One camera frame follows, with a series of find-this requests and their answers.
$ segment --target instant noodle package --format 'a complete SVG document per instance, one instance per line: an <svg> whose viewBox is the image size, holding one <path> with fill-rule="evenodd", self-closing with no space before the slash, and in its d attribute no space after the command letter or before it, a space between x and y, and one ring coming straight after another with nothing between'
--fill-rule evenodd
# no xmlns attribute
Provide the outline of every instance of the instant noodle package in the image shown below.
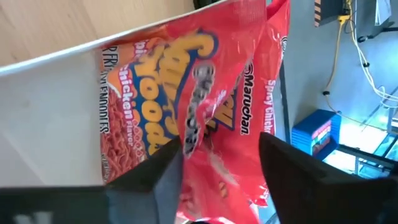
<svg viewBox="0 0 398 224"><path fill-rule="evenodd" d="M100 74L103 179L111 182L179 136L178 215L257 223L266 206L258 139L274 134L272 91L289 1L223 1L106 46Z"/></svg>

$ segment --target floor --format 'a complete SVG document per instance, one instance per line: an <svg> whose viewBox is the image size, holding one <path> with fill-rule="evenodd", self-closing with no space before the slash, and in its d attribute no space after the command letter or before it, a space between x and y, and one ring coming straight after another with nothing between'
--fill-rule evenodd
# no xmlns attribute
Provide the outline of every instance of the floor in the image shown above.
<svg viewBox="0 0 398 224"><path fill-rule="evenodd" d="M358 2L358 36L368 35L374 24L376 0ZM391 20L398 21L398 13L394 13L398 11L398 2L391 1L391 4ZM290 128L316 109L328 110L322 91L333 65L338 23L335 21L315 27L313 12L313 1L292 1L290 34L284 59ZM383 85L386 93L396 90L398 32L380 34L360 44L360 47L371 64L376 87ZM379 106L380 98L373 93L363 74L349 34L342 34L341 37L340 59L331 86L330 101L336 110L359 121L368 119ZM349 125L350 122L344 119L343 124Z"/></svg>
<svg viewBox="0 0 398 224"><path fill-rule="evenodd" d="M0 0L0 66L192 10L192 0Z"/></svg>

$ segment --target white cable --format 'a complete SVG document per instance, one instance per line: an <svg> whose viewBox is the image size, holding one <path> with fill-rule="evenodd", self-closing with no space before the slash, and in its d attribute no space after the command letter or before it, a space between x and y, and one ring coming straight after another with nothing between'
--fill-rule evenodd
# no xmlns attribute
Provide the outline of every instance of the white cable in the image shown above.
<svg viewBox="0 0 398 224"><path fill-rule="evenodd" d="M356 24L357 0L355 0L355 10L354 11L352 10L352 2L350 2L350 9L351 9L351 15L354 14L354 24ZM384 105L387 108L398 108L398 106L390 106L390 105L387 105L387 104L385 104L383 102L384 100L398 102L398 96L392 96L390 94L387 94L386 93L386 89L384 88L384 86L380 86L379 87L379 88L382 88L382 91L378 90L375 87L373 77L370 74L370 71L369 71L368 67L364 67L363 66L364 61L367 62L367 60L366 60L366 57L364 56L362 50L359 48L359 45L358 45L358 43L356 41L357 40L357 37L356 37L356 26L353 27L352 23L350 24L350 26L351 26L351 31L353 32L353 35L354 35L353 43L354 43L354 45L356 47L356 50L358 52L359 61L361 62L361 68L362 68L362 70L363 70L363 72L365 74L365 77L368 80L370 86L372 87L372 89L375 92L375 94L377 94L378 96L381 97L381 104L382 105Z"/></svg>

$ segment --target black object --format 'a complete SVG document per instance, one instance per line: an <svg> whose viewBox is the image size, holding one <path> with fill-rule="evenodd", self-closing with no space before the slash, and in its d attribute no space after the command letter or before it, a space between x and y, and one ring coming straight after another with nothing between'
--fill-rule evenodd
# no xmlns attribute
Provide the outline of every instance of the black object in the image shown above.
<svg viewBox="0 0 398 224"><path fill-rule="evenodd" d="M193 5L195 6L195 9L200 9L218 1L219 0L193 0Z"/></svg>
<svg viewBox="0 0 398 224"><path fill-rule="evenodd" d="M181 180L177 138L104 187L0 189L0 223L169 224Z"/></svg>
<svg viewBox="0 0 398 224"><path fill-rule="evenodd" d="M398 223L396 177L346 174L266 133L259 144L281 223Z"/></svg>
<svg viewBox="0 0 398 224"><path fill-rule="evenodd" d="M283 60L279 69L279 81L280 81L280 95L282 97L282 111L284 115L285 140L287 143L291 144L292 140L290 138L290 121L289 121L289 106L287 103L285 63Z"/></svg>
<svg viewBox="0 0 398 224"><path fill-rule="evenodd" d="M346 14L344 10L345 0L315 1L314 20L315 26L322 26L335 21L339 15Z"/></svg>
<svg viewBox="0 0 398 224"><path fill-rule="evenodd" d="M377 37L379 34L381 34L382 32L398 31L398 27L391 27L392 25L394 25L394 23L395 22L392 22L389 19L387 19L381 25L374 26L373 27L373 32L372 32L371 35L365 35L365 36L361 36L361 37L357 38L358 43L365 42L368 39L373 39L373 38Z"/></svg>
<svg viewBox="0 0 398 224"><path fill-rule="evenodd" d="M365 180L266 133L259 154L281 223L398 223L396 163L391 177ZM0 223L173 223L181 171L177 138L105 187L1 189Z"/></svg>

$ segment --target yellow cable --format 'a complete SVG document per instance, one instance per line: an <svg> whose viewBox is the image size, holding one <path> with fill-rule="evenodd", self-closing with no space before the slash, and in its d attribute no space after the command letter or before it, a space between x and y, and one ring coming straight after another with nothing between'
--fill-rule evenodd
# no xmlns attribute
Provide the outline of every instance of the yellow cable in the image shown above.
<svg viewBox="0 0 398 224"><path fill-rule="evenodd" d="M340 22L340 26L339 26L338 34L337 34L336 49L335 49L335 59L333 61L333 68L331 70L331 75L330 75L328 84L326 85L325 91L329 91L330 85L331 85L333 79L336 76L336 67L337 67L337 61L338 61L338 51L339 51L339 48L340 48L341 31L343 30L343 24L344 24L344 22L342 22L342 20L340 20L339 22Z"/></svg>
<svg viewBox="0 0 398 224"><path fill-rule="evenodd" d="M333 61L333 68L332 68L332 71L331 71L331 75L330 75L328 84L326 85L325 91L329 91L330 85L331 85L331 83L333 82L333 79L335 78L335 75L336 75L336 67L337 67L337 61L338 61L338 52L339 52L339 48L340 48L341 31L343 30L343 25L344 25L345 22L347 22L348 19L351 19L352 16L353 16L353 9L352 9L352 5L351 5L351 3L352 3L351 0L346 0L346 2L347 2L347 5L348 5L348 7L349 7L350 15L349 15L349 16L339 16L339 18L338 18L338 20L339 20L339 29L338 29L338 35L337 35L337 41L336 41L335 58L334 58L334 61ZM353 27L353 23L352 23L352 22L349 22L349 25L350 25L350 27L351 27L351 40L353 41L354 44L356 44L356 39L355 39L355 36L354 36L354 27ZM368 61L366 60L366 58L365 58L365 56L363 55L362 51L360 51L360 54L361 54L361 56L362 56L364 62L367 63ZM355 119L353 119L353 118L350 118L350 117L348 117L348 116L345 116L345 115L343 115L341 112L335 110L335 109L331 106L331 103L330 103L330 100L329 100L329 95L326 94L326 95L325 95L325 99L326 99L326 103L328 104L328 107L329 107L333 112L335 112L336 114L340 115L340 116L343 117L343 118L346 118L346 119L348 119L348 120L350 120L350 121L354 121L354 122L356 122L356 123L359 123L360 125L365 125L364 128L366 128L366 127L372 127L372 128L376 128L376 129L381 130L381 131L386 131L387 133L398 134L398 132L395 132L395 131L388 131L388 130L386 130L386 129L379 128L379 127L377 127L377 126L371 125L371 124L369 124L369 123L368 123L368 124L364 124L363 122L360 122L360 121L358 121L358 120L355 120Z"/></svg>

